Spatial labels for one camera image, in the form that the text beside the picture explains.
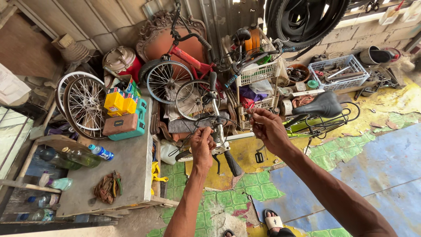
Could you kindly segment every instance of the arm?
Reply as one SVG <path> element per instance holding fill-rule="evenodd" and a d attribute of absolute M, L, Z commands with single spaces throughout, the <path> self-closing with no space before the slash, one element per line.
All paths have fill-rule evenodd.
<path fill-rule="evenodd" d="M 213 163 L 211 151 L 216 147 L 211 136 L 212 132 L 210 127 L 198 128 L 190 138 L 193 153 L 192 173 L 164 237 L 193 237 L 195 235 L 197 210 L 206 175 Z"/>
<path fill-rule="evenodd" d="M 265 109 L 253 109 L 249 113 L 253 114 L 250 122 L 256 137 L 262 139 L 271 153 L 282 158 L 352 236 L 397 237 L 387 220 L 367 200 L 290 142 L 280 117 Z"/>

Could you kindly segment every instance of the yellow box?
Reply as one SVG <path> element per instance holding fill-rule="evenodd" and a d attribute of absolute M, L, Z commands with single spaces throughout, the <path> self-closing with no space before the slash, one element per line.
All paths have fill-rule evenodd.
<path fill-rule="evenodd" d="M 121 115 L 128 115 L 136 112 L 137 103 L 133 98 L 125 98 Z"/>
<path fill-rule="evenodd" d="M 115 87 L 113 90 L 108 90 L 105 97 L 104 107 L 110 112 L 116 112 L 123 109 L 124 93 L 121 94 L 119 88 Z"/>
<path fill-rule="evenodd" d="M 108 112 L 108 115 L 110 115 L 111 117 L 118 117 L 121 116 L 120 111 L 116 111 L 116 112 Z"/>

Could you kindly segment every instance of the brown case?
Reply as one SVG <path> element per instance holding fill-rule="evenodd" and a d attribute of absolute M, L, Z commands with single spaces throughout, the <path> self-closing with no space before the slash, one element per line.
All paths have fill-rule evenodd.
<path fill-rule="evenodd" d="M 102 134 L 105 136 L 136 130 L 138 115 L 136 113 L 107 118 Z"/>

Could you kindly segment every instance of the carved wooden frame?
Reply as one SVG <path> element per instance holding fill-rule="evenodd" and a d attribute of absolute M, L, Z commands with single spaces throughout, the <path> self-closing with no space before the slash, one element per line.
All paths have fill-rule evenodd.
<path fill-rule="evenodd" d="M 171 24 L 173 23 L 173 13 L 167 11 L 160 11 L 153 15 L 154 20 L 147 20 L 146 25 L 142 27 L 139 32 L 139 40 L 136 44 L 136 52 L 143 59 L 143 61 L 148 62 L 150 59 L 146 56 L 145 49 L 155 38 L 162 32 L 166 30 L 171 30 Z M 191 30 L 195 30 L 199 35 L 203 36 L 206 39 L 206 28 L 205 24 L 201 20 L 196 20 L 193 16 L 190 16 L 188 19 L 183 18 Z M 183 22 L 178 19 L 176 23 L 176 29 L 185 29 Z M 206 50 L 203 49 L 203 58 L 206 59 Z"/>

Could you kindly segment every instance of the black bicycle saddle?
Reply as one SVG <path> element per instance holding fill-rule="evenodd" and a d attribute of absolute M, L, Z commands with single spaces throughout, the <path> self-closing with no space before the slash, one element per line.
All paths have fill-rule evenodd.
<path fill-rule="evenodd" d="M 310 103 L 292 110 L 293 115 L 311 114 L 334 118 L 342 113 L 342 106 L 333 92 L 322 92 Z"/>
<path fill-rule="evenodd" d="M 250 31 L 246 30 L 246 29 L 239 29 L 237 30 L 237 32 L 232 36 L 232 41 L 236 41 L 236 39 L 238 39 L 239 41 L 245 41 L 245 40 L 249 40 L 251 38 L 251 34 Z"/>

